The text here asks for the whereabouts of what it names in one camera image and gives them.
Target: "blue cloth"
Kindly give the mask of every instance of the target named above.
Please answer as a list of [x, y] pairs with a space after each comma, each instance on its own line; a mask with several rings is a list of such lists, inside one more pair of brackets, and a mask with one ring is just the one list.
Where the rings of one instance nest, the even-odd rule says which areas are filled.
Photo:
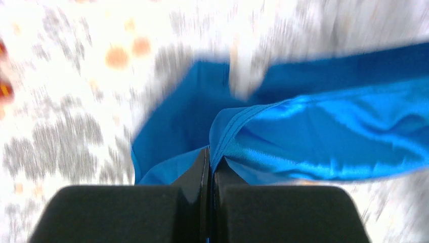
[[136, 184], [171, 184], [210, 146], [249, 184], [362, 180], [429, 165], [429, 44], [269, 68], [247, 101], [196, 62], [132, 144]]

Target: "white patterned surface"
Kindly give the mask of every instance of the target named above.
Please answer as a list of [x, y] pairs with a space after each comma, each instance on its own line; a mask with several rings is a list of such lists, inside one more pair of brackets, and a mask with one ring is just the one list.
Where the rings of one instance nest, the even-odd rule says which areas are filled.
[[[428, 9], [427, 0], [0, 0], [13, 72], [2, 71], [16, 89], [0, 107], [0, 242], [26, 242], [61, 187], [132, 184], [131, 134], [196, 56], [230, 58], [231, 87], [245, 97], [275, 60], [424, 41]], [[111, 48], [122, 57], [108, 65]], [[340, 186], [374, 243], [428, 242], [428, 177]]]

